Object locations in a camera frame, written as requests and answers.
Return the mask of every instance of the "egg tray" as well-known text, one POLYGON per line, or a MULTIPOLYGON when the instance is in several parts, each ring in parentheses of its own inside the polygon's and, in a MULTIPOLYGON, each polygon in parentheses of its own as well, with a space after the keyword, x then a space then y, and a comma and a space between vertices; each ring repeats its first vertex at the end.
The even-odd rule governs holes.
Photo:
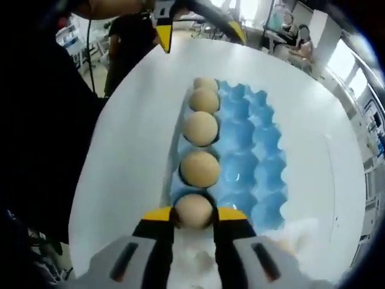
POLYGON ((189 193, 200 193, 180 177, 180 162, 192 151, 212 154, 221 167, 216 184, 205 190, 213 196, 218 207, 242 211, 254 230, 260 234, 283 225, 280 207, 288 199, 287 186, 281 178, 286 158, 278 148, 281 133, 273 123, 274 110, 266 103, 267 93, 254 93, 250 86, 231 87, 226 81, 217 81, 220 109, 214 113, 219 132, 212 144, 199 148, 182 134, 183 123, 194 111, 188 105, 192 89, 187 91, 176 126, 170 156, 172 175, 170 202, 189 193))

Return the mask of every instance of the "brown egg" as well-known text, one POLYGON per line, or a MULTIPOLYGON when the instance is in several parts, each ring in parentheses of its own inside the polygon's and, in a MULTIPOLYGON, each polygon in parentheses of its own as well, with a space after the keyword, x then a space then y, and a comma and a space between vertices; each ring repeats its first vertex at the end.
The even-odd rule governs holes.
POLYGON ((183 135, 196 146, 208 146, 215 140, 217 134, 217 120, 204 111, 192 113, 183 127, 183 135))
POLYGON ((199 194, 188 194, 175 205, 180 225, 183 228, 204 229, 211 217, 213 208, 210 202, 199 194))
POLYGON ((194 79, 194 88, 197 89, 199 87, 205 87, 209 90, 212 90, 213 92, 218 91, 218 84, 212 78, 197 77, 194 79))
POLYGON ((207 188, 218 181, 220 165, 216 158, 208 152, 190 152, 180 162, 182 178, 193 187, 207 188))
POLYGON ((213 114, 219 110, 219 97, 212 90, 199 87, 193 91, 188 104, 194 111, 205 111, 213 114))

